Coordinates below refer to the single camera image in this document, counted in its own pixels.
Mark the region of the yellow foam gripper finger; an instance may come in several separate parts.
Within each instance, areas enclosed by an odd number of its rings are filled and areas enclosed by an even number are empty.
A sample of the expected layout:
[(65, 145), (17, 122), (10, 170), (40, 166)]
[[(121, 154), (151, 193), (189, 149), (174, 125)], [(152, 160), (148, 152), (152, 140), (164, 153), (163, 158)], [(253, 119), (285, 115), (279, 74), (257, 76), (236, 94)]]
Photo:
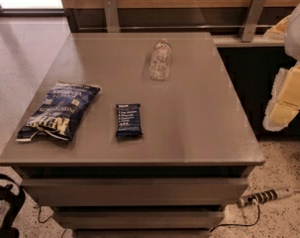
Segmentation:
[(271, 89), (262, 125), (271, 132), (286, 128), (300, 111), (300, 62), (281, 68)]
[(283, 40), (289, 19), (290, 16), (286, 16), (285, 18), (280, 20), (276, 25), (269, 28), (263, 36), (270, 40)]

